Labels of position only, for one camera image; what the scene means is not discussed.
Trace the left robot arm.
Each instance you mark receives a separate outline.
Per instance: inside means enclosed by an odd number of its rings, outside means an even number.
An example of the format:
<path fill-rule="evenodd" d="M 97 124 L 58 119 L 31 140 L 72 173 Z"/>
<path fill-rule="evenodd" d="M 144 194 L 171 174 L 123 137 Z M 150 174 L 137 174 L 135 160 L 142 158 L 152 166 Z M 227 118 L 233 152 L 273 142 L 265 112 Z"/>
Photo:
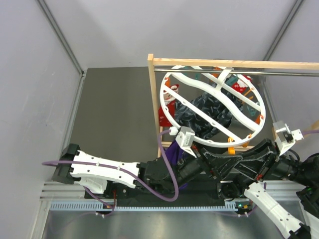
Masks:
<path fill-rule="evenodd" d="M 52 179 L 64 184 L 80 185 L 93 194 L 109 197 L 110 182 L 134 190 L 145 190 L 163 201 L 174 202 L 179 191 L 201 172 L 215 176 L 213 164 L 200 155 L 197 148 L 190 153 L 174 141 L 168 148 L 159 146 L 160 157 L 142 162 L 119 162 L 99 158 L 82 151 L 77 144 L 69 145 L 58 161 L 49 165 L 56 169 Z"/>

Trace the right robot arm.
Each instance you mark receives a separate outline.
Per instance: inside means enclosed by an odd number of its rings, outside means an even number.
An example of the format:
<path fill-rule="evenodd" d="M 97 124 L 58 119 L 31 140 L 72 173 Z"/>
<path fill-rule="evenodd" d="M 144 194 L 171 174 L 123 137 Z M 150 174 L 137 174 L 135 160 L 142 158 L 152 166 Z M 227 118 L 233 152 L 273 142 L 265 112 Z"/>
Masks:
<path fill-rule="evenodd" d="M 285 239 L 319 237 L 319 155 L 301 160 L 280 151 L 272 140 L 217 159 L 218 192 L 225 199 L 246 198 Z"/>

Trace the red snowflake sock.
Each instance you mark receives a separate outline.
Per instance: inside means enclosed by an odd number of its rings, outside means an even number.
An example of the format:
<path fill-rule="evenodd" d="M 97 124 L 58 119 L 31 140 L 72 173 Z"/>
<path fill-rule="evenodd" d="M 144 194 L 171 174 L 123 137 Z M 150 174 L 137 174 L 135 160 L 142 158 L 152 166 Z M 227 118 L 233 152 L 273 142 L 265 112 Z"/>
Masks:
<path fill-rule="evenodd" d="M 248 86 L 237 75 L 234 74 L 229 74 L 225 83 L 239 93 L 244 93 L 248 88 Z"/>

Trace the purple sock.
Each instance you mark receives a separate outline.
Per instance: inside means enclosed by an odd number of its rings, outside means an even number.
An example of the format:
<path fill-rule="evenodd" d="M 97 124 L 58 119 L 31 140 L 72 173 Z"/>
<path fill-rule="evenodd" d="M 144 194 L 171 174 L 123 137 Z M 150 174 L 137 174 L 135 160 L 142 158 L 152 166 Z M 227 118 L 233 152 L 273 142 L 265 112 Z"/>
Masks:
<path fill-rule="evenodd" d="M 165 150 L 165 154 L 177 179 L 177 171 L 187 162 L 188 154 L 180 148 L 175 140 Z"/>

